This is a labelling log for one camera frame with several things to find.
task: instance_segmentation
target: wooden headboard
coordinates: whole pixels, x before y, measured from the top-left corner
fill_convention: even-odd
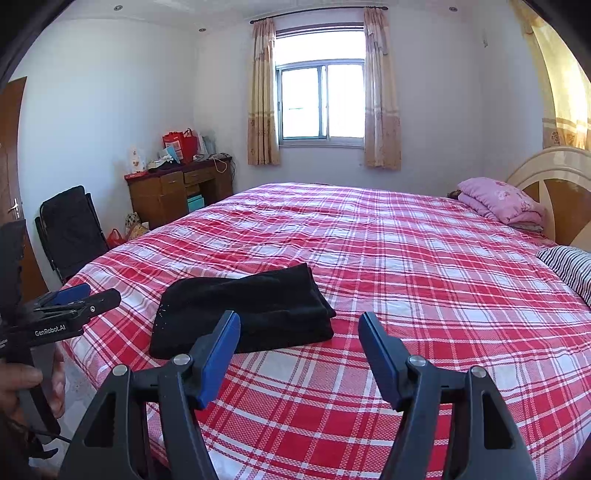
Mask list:
[[[591,251],[591,152],[548,148],[527,160],[507,183],[546,207],[548,238]]]

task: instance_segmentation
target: striped pillow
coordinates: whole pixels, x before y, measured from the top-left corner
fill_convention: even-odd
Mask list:
[[[540,250],[536,257],[548,265],[591,307],[591,254],[576,247],[558,245]]]

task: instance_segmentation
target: curtain rod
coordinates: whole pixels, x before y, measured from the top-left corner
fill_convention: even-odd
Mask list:
[[[373,7],[372,5],[362,5],[360,7],[321,7],[321,8],[307,8],[306,10],[297,10],[295,12],[286,12],[284,14],[277,14],[277,15],[269,15],[268,17],[263,17],[263,18],[257,18],[256,20],[251,20],[251,24],[256,23],[256,22],[260,22],[262,20],[266,20],[267,18],[277,18],[277,17],[283,17],[285,15],[293,15],[293,14],[302,14],[304,12],[316,12],[318,10],[335,10],[338,8],[379,8],[380,10],[387,10],[388,7]]]

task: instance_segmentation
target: red bag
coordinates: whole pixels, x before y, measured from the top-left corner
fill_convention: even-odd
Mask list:
[[[199,139],[193,134],[190,128],[183,133],[169,132],[162,137],[164,148],[173,147],[178,159],[182,164],[193,161],[193,156],[199,152]]]
[[[107,245],[109,245],[110,249],[123,245],[125,243],[125,238],[121,236],[119,231],[116,228],[113,228],[109,236],[107,237]]]

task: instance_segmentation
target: ceiling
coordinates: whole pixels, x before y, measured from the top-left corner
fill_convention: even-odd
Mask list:
[[[402,5],[442,15],[467,11],[470,0],[76,0],[60,20],[108,18],[146,21],[184,30],[220,28],[269,14],[344,5]],[[123,8],[115,11],[116,5]],[[451,13],[449,7],[458,7]]]

